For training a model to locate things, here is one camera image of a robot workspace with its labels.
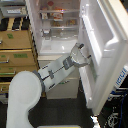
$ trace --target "shelf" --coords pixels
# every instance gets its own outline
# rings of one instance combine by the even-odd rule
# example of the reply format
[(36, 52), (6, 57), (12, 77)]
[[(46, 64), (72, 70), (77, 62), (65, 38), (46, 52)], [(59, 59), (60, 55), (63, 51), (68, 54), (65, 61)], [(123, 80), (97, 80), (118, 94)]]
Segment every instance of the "shelf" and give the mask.
[(70, 29), (78, 29), (79, 26), (78, 25), (73, 25), (73, 26), (61, 26), (61, 27), (51, 27), (52, 30), (59, 30), (59, 29), (66, 29), (66, 30), (70, 30)]
[[(78, 19), (79, 19), (79, 17), (64, 17), (63, 21), (64, 20), (78, 20)], [(42, 21), (44, 21), (44, 20), (53, 20), (54, 21), (54, 18), (53, 17), (49, 17), (48, 19), (42, 19)]]
[(39, 13), (71, 13), (79, 12), (79, 9), (66, 9), (66, 10), (40, 10)]

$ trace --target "refrigerator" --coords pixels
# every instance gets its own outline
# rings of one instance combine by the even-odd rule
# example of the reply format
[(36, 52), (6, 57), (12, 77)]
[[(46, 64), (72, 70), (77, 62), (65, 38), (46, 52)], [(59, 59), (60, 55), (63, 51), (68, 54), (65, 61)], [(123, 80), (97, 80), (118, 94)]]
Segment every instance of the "refrigerator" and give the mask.
[(86, 105), (100, 113), (128, 69), (128, 14), (119, 0), (26, 0), (39, 56), (70, 53), (82, 43), (91, 64), (79, 69)]

